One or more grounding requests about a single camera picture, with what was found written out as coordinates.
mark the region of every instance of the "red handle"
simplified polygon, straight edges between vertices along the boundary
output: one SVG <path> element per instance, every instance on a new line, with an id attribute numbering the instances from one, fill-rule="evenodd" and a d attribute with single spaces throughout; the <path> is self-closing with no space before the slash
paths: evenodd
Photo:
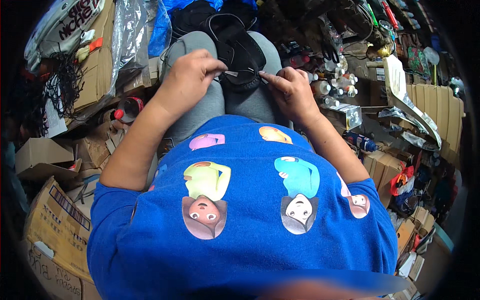
<path id="1" fill-rule="evenodd" d="M 398 29 L 398 23 L 395 20 L 395 16 L 393 15 L 392 10 L 388 6 L 388 4 L 385 1 L 382 1 L 382 4 L 385 8 L 385 12 L 387 13 L 388 19 L 390 20 L 390 23 L 392 23 L 393 28 Z"/>

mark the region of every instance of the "blue t-shirt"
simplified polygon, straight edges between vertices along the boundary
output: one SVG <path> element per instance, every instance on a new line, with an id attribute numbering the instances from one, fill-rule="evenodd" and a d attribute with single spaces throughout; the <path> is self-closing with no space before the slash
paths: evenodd
<path id="1" fill-rule="evenodd" d="M 97 184 L 88 267 L 105 299 L 180 299 L 240 272 L 393 274 L 371 179 L 346 185 L 296 132 L 225 115 L 161 160 L 148 192 Z"/>

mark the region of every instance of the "thigh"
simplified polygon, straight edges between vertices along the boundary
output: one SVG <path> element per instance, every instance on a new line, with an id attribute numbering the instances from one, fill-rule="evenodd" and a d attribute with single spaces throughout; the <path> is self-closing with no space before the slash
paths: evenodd
<path id="1" fill-rule="evenodd" d="M 257 42 L 265 55 L 266 65 L 264 66 L 264 71 L 276 74 L 282 69 L 282 64 L 275 46 L 258 32 L 250 31 L 248 33 Z M 226 113 L 244 116 L 260 123 L 273 123 L 290 127 L 289 121 L 280 112 L 278 105 L 272 97 L 272 93 L 264 83 L 261 83 L 255 91 L 247 94 L 224 91 Z"/>
<path id="2" fill-rule="evenodd" d="M 204 32 L 190 32 L 175 43 L 165 53 L 165 59 L 162 64 L 162 78 L 168 75 L 171 66 L 177 58 L 188 54 L 196 49 L 207 49 L 214 58 L 217 58 L 216 47 L 212 39 Z M 223 98 L 222 87 L 220 83 L 212 81 L 207 89 L 205 96 L 190 111 L 178 119 L 165 134 L 171 137 L 174 144 L 188 139 L 200 126 L 211 118 L 225 114 L 225 100 Z"/>

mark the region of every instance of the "blue tarp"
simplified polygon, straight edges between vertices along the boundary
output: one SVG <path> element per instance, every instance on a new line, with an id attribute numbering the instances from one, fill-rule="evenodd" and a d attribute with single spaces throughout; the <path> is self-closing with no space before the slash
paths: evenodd
<path id="1" fill-rule="evenodd" d="M 255 0 L 242 1 L 257 9 Z M 170 23 L 172 11 L 175 8 L 185 8 L 192 2 L 192 0 L 158 0 L 155 27 L 148 44 L 148 55 L 159 56 L 163 49 L 169 46 L 172 35 L 172 25 Z M 223 5 L 223 0 L 211 0 L 210 5 L 218 11 Z"/>

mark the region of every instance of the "person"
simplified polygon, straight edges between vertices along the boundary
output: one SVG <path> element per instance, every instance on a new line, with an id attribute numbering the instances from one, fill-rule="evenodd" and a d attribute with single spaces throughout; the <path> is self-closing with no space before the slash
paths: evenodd
<path id="1" fill-rule="evenodd" d="M 214 80 L 227 67 L 207 34 L 166 51 L 161 86 L 95 190 L 87 258 L 103 298 L 215 299 L 212 287 L 239 274 L 277 270 L 393 274 L 396 234 L 368 172 L 319 111 L 307 73 L 282 69 L 275 46 L 249 34 L 267 63 L 247 94 Z M 142 192 L 164 136 L 175 146 Z"/>

